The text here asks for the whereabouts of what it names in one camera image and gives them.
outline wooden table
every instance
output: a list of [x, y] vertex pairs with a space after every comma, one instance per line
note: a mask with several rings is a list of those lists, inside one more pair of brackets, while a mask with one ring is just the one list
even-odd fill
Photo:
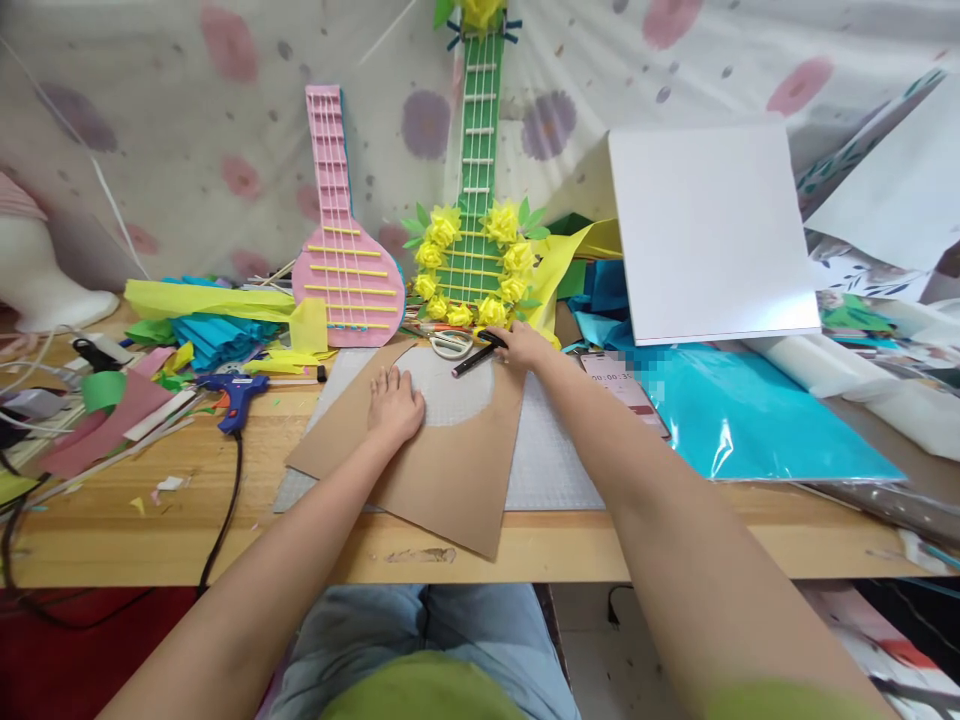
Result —
[[[122, 306], [93, 330], [120, 339], [135, 319]], [[55, 341], [49, 364], [71, 359], [67, 339]], [[254, 400], [244, 430], [245, 478], [214, 577], [275, 521], [271, 506], [284, 475], [283, 460], [303, 434], [321, 387], [275, 387]], [[45, 512], [28, 513], [15, 549], [17, 583], [195, 585], [226, 513], [236, 447], [217, 429], [219, 418], [194, 418], [189, 427], [104, 470], [78, 492], [51, 499]], [[163, 504], [155, 507], [150, 492], [168, 475], [192, 479], [189, 487], [163, 493]], [[716, 487], [790, 577], [924, 574], [903, 558], [892, 529], [857, 512], [790, 487]], [[143, 499], [146, 517], [130, 505], [136, 497]], [[352, 583], [628, 579], [609, 516], [573, 511], [506, 513], [496, 562], [389, 515], [363, 515], [333, 577]]]

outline red floor mat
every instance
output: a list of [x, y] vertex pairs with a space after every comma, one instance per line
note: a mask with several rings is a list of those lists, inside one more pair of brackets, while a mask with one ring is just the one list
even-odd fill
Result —
[[[62, 591], [60, 596], [73, 591]], [[143, 588], [96, 590], [50, 608], [97, 620]], [[41, 599], [56, 595], [41, 592]], [[99, 627], [71, 631], [23, 612], [0, 613], [0, 715], [4, 720], [91, 720], [193, 604], [193, 588], [158, 588]], [[0, 607], [9, 608], [0, 593]]]

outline hand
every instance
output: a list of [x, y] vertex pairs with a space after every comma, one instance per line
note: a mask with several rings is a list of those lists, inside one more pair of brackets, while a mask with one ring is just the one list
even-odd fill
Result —
[[511, 366], [516, 365], [523, 370], [536, 372], [544, 360], [557, 354], [556, 349], [543, 335], [519, 320], [513, 323], [510, 330], [493, 326], [487, 330], [507, 344], [507, 347], [497, 348], [494, 352]]
[[377, 377], [370, 381], [367, 428], [371, 434], [382, 435], [400, 447], [417, 434], [425, 409], [423, 394], [419, 390], [413, 392], [409, 371], [401, 377], [396, 365], [389, 372], [380, 368]]

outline yellow paper flower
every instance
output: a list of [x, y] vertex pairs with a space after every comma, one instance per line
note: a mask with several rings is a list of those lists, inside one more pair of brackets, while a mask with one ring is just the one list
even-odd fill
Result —
[[505, 303], [519, 302], [527, 291], [527, 283], [522, 278], [510, 275], [500, 281], [500, 297]]
[[436, 243], [445, 250], [460, 237], [460, 208], [434, 205], [430, 225], [423, 235], [426, 242]]
[[466, 305], [450, 308], [447, 312], [447, 322], [458, 327], [467, 327], [473, 322], [473, 313]]
[[506, 0], [460, 0], [463, 21], [471, 28], [489, 30], [496, 19], [497, 10], [506, 5]]
[[507, 309], [503, 303], [492, 297], [480, 303], [480, 324], [504, 327], [507, 324]]
[[443, 320], [443, 316], [447, 314], [447, 307], [447, 299], [442, 294], [434, 295], [427, 303], [427, 315], [432, 320]]
[[436, 243], [424, 241], [420, 244], [420, 249], [417, 250], [416, 260], [420, 267], [436, 270], [443, 265], [443, 252]]
[[493, 209], [480, 222], [483, 223], [487, 237], [494, 240], [498, 245], [512, 245], [517, 241], [520, 232], [520, 217], [516, 203], [501, 205], [494, 200]]
[[413, 289], [424, 300], [429, 300], [437, 291], [437, 278], [432, 273], [417, 275], [413, 281]]
[[533, 249], [530, 243], [516, 243], [503, 254], [503, 267], [512, 275], [526, 275], [533, 270]]

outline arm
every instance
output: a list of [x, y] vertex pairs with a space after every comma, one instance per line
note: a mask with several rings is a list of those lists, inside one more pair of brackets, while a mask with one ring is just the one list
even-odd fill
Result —
[[363, 442], [230, 566], [99, 717], [253, 717], [367, 496], [423, 414], [410, 373], [381, 370]]
[[733, 509], [622, 402], [523, 323], [498, 354], [540, 381], [613, 519], [657, 650], [703, 717], [732, 685], [781, 679], [895, 717]]

